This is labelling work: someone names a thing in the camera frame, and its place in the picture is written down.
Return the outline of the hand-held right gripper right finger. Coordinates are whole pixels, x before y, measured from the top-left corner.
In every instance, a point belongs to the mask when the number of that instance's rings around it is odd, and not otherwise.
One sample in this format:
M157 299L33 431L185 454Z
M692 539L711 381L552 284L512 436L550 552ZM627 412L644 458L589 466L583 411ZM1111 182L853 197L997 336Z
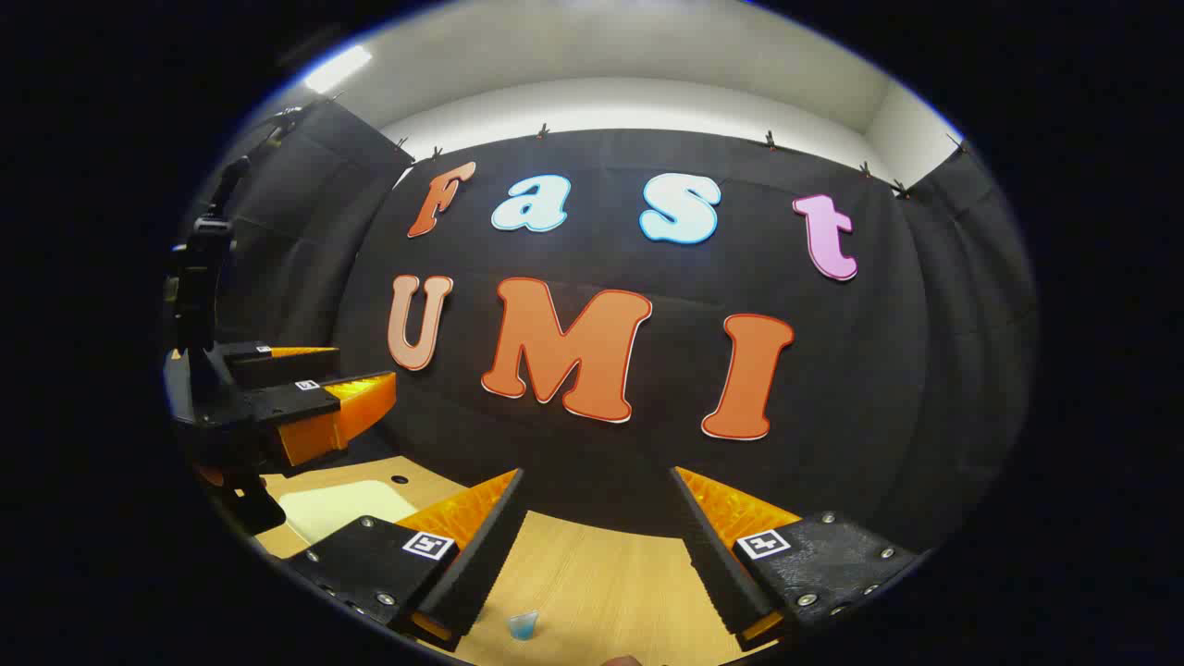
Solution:
M670 476L690 563L745 652L832 628L926 561L841 512L798 515L678 465Z

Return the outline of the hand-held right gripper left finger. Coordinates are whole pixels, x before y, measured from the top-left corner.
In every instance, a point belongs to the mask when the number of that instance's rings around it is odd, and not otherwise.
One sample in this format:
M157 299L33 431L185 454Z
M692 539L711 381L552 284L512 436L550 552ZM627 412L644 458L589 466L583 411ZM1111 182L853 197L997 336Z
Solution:
M400 520L359 515L283 563L372 623L452 652L525 521L522 482L511 469Z

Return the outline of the pale yellow suitcase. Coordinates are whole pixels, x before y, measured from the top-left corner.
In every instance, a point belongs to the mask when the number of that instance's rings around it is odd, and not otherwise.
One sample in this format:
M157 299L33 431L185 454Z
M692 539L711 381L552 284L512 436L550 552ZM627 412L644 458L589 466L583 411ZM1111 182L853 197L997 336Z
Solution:
M288 526L308 544L363 517L395 523L417 512L398 489L377 480L297 489L279 497L277 502Z

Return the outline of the black backdrop cloth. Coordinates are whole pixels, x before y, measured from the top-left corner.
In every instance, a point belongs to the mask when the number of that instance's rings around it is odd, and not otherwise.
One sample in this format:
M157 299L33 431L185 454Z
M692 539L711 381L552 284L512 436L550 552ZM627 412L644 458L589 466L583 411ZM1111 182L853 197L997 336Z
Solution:
M229 201L218 334L392 371L395 277L445 277L433 359L359 441L525 502L677 534L670 468L784 510L942 542L1018 438L1040 297L982 158L899 198L860 169L707 132L511 137L411 164L341 105L266 146Z

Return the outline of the ceiling light panel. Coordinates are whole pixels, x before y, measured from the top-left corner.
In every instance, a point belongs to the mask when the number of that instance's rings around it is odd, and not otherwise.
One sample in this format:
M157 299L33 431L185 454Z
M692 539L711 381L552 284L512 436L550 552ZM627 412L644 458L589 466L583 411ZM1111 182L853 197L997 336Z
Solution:
M332 92L352 75L367 68L372 59L372 52L362 43L353 43L314 63L302 77L301 84L310 92Z

